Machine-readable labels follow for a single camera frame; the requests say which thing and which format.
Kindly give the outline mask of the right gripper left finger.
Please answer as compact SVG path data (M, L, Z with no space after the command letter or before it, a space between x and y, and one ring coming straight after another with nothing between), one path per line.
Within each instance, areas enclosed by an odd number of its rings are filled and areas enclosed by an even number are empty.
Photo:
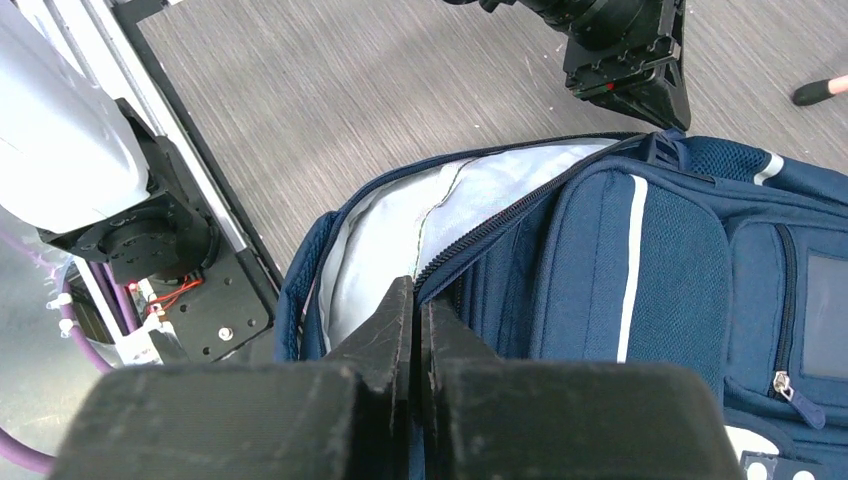
M404 479L413 286L322 359L124 368L76 414L54 479Z

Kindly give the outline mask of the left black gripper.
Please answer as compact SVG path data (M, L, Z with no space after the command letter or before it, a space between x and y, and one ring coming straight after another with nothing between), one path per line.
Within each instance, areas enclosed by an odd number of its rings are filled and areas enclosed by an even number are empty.
M661 129L690 128L681 1L519 4L568 38L563 71L576 98Z

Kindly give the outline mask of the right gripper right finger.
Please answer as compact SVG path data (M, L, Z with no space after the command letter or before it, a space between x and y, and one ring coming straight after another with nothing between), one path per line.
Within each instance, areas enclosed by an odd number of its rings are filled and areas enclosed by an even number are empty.
M711 391L669 364L506 360L420 310L430 479L739 479Z

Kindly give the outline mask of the navy blue student backpack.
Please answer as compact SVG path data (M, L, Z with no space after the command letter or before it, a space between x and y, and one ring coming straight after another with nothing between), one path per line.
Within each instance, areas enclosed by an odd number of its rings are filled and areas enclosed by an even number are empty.
M847 475L847 178L737 142L575 136L389 171L306 234L279 361L315 360L408 276L506 358L668 361L740 456Z

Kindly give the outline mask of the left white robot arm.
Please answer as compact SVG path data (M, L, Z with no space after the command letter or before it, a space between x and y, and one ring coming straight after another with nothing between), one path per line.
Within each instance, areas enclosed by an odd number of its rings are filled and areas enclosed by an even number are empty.
M530 1L568 39L572 94L660 128L687 129L681 1ZM70 63L34 17L1 5L1 204L60 251L130 283L208 268L237 228L209 181L123 99Z

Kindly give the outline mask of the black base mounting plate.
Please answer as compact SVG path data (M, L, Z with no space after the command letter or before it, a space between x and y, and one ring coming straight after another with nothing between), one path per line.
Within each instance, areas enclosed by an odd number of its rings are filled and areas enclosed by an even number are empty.
M214 261L200 272L203 283L180 295L167 316L191 361L266 364L272 360L272 327L282 275L142 32L143 21L170 5L168 1L119 1L111 9L169 110L154 117L162 123L161 133L180 152L175 168L185 189L218 229ZM174 126L166 126L168 120Z

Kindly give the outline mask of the pink music stand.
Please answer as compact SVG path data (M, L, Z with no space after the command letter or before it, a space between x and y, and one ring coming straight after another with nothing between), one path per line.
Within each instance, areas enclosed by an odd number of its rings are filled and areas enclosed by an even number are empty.
M847 92L847 76L818 80L797 88L791 102L800 107L811 106Z

